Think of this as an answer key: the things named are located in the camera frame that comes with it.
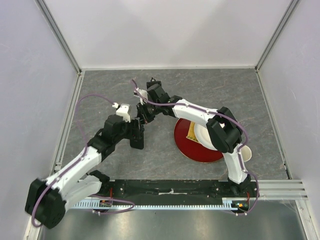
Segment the black phone stand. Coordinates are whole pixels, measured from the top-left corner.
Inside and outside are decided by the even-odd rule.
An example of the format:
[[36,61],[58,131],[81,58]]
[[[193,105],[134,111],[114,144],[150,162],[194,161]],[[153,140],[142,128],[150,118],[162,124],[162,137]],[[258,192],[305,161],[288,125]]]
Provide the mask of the black phone stand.
[[160,85],[162,86],[162,82],[160,80],[156,80],[155,78],[151,78],[150,81],[146,82],[146,88],[150,88],[153,85]]

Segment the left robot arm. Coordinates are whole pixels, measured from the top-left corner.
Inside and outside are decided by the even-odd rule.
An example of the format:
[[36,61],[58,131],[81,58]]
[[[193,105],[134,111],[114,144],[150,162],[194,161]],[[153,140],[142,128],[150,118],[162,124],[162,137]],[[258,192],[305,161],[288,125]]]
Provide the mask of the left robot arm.
[[129,140],[132,148],[143,149],[143,124],[140,117],[126,122],[119,115],[110,115],[78,156],[55,174],[36,178],[29,186],[25,204],[32,225],[52,229],[72,205],[91,195],[106,196],[110,191],[108,176],[95,171],[84,180],[80,178],[113,153],[123,139]]

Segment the black smartphone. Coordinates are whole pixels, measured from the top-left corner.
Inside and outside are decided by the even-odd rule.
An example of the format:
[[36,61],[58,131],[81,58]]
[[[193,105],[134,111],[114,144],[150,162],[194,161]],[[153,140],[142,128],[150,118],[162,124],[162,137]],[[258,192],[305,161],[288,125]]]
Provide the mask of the black smartphone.
[[143,150],[144,149],[144,136],[132,137],[129,140],[130,147],[133,149]]

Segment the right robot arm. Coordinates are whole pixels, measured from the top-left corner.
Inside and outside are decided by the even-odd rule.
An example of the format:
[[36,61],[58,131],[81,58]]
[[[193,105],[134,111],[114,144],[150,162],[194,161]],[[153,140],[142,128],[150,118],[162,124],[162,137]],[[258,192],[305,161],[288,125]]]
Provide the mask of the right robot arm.
[[244,128],[226,108],[205,108],[179,96],[169,96],[161,84],[151,84],[147,90],[134,86],[134,93],[146,107],[143,116],[148,119],[159,113],[193,122],[194,134],[207,149],[221,152],[228,171],[229,191],[235,197],[248,191],[251,176],[245,167],[241,149],[246,145]]

